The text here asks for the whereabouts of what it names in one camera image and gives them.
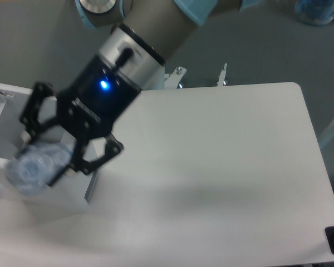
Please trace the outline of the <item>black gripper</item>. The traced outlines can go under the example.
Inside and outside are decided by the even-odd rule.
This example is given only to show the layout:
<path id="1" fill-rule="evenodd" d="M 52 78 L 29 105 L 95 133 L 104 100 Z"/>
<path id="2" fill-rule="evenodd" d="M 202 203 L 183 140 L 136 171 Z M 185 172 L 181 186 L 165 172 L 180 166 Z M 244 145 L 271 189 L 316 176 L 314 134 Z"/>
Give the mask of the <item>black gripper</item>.
<path id="1" fill-rule="evenodd" d="M 51 83 L 36 82 L 19 117 L 19 122 L 24 125 L 24 144 L 15 153 L 15 158 L 23 156 L 29 145 L 35 144 L 41 135 L 58 124 L 77 140 L 68 163 L 47 181 L 49 187 L 58 183 L 63 175 L 91 174 L 119 155 L 124 146 L 111 134 L 114 122 L 141 92 L 141 88 L 122 73 L 131 57 L 132 54 L 121 54 L 112 66 L 105 64 L 99 56 L 93 57 L 74 83 L 59 94 Z M 44 100 L 56 96 L 56 115 L 39 122 Z M 88 139 L 104 137 L 100 156 L 87 154 L 93 140 L 81 139 L 83 130 L 87 130 Z"/>

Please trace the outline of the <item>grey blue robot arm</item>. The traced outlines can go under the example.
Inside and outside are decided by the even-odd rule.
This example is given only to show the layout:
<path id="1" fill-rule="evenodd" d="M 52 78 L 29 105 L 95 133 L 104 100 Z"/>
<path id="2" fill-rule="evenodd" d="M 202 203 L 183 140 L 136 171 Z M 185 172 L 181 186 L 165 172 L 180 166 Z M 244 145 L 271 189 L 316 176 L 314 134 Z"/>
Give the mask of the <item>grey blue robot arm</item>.
<path id="1" fill-rule="evenodd" d="M 97 12 L 104 24 L 117 27 L 73 83 L 57 92 L 38 82 L 20 122 L 27 141 L 16 155 L 33 155 L 31 146 L 49 129 L 59 126 L 75 138 L 67 161 L 35 180 L 53 186 L 68 172 L 90 174 L 123 149 L 112 134 L 114 122 L 147 89 L 158 71 L 205 21 L 220 13 L 253 7 L 256 1 L 126 1 L 117 2 L 110 17 Z"/>

